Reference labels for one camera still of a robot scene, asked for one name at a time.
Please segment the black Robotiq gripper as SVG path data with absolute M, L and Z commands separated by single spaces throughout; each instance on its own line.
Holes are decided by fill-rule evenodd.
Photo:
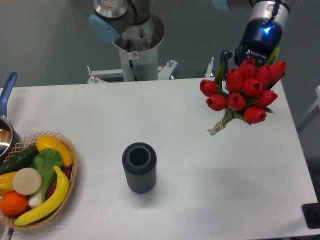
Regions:
M 274 48 L 279 44 L 282 33 L 281 27 L 276 23 L 268 23 L 264 19 L 249 21 L 235 52 L 222 50 L 219 55 L 219 63 L 224 64 L 223 74 L 228 73 L 228 64 L 233 58 L 237 66 L 250 59 L 255 60 L 258 68 L 265 65 Z

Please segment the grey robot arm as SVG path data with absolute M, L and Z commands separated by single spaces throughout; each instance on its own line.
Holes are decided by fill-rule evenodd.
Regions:
M 292 0 L 215 0 L 218 9 L 252 8 L 239 47 L 221 52 L 219 62 L 236 66 L 254 59 L 258 67 L 271 59 L 288 20 Z M 120 55 L 126 82 L 169 79 L 176 63 L 158 70 L 158 47 L 165 34 L 163 22 L 150 12 L 148 0 L 95 0 L 88 22 L 102 39 L 113 43 Z

